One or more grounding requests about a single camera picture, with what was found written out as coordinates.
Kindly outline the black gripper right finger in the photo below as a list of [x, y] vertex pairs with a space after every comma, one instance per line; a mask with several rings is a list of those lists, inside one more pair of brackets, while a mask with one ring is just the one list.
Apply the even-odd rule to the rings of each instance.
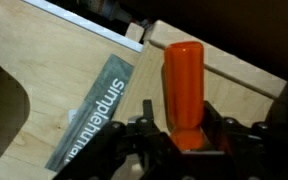
[[214, 151], [203, 166], [209, 180], [288, 180], [286, 125], [246, 127], [205, 102], [202, 130]]

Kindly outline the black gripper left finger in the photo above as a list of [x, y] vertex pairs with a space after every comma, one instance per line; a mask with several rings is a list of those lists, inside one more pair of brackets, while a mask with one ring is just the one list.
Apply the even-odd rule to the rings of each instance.
[[144, 168], [140, 180], [184, 177], [183, 156], [155, 125], [151, 100], [143, 101], [143, 114], [127, 125], [107, 123], [53, 180], [111, 180], [133, 154]]

